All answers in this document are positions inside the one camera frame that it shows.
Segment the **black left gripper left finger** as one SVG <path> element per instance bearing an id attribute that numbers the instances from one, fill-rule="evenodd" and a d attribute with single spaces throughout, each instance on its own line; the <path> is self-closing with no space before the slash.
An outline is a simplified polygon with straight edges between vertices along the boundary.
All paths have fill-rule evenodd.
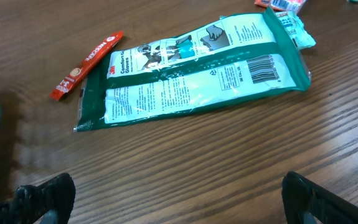
<path id="1" fill-rule="evenodd" d="M 8 202 L 0 202 L 0 223 L 67 224 L 75 201 L 75 184 L 68 173 L 39 186 L 22 185 Z"/>

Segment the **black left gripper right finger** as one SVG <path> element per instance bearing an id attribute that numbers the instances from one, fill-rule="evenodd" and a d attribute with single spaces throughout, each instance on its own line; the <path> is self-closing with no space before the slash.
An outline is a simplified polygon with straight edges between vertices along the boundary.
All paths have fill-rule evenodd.
<path id="1" fill-rule="evenodd" d="M 282 181 L 282 200 L 288 224 L 358 224 L 358 207 L 296 172 Z"/>

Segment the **red coffee stick sachet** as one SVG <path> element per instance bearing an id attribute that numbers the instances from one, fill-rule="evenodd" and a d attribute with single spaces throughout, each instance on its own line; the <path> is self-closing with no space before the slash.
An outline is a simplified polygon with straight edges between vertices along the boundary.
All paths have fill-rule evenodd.
<path id="1" fill-rule="evenodd" d="M 97 45 L 50 93 L 53 100 L 60 101 L 70 93 L 123 38 L 123 31 L 114 32 Z"/>

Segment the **green sponge pack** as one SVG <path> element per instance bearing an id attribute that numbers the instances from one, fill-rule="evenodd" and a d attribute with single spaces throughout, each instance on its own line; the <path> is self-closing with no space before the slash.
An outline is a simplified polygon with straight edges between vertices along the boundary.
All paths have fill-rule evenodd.
<path id="1" fill-rule="evenodd" d="M 76 131 L 306 91 L 311 74 L 275 13 L 225 16 L 179 36 L 108 53 L 87 76 Z"/>

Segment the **teal wet wipes pack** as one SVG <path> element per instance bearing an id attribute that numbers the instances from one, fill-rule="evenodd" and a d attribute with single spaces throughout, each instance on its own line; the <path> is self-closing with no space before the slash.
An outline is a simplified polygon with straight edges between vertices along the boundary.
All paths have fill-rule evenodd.
<path id="1" fill-rule="evenodd" d="M 298 50 L 308 49 L 316 45 L 313 37 L 304 29 L 301 19 L 292 11 L 276 12 L 276 16 L 289 33 Z"/>

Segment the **red snack packet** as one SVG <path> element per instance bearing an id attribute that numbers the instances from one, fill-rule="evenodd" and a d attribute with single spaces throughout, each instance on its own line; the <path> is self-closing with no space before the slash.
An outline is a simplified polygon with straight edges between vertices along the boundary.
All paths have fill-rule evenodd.
<path id="1" fill-rule="evenodd" d="M 271 7 L 276 11 L 291 11 L 297 14 L 306 0 L 255 0 L 255 4 L 261 7 Z"/>

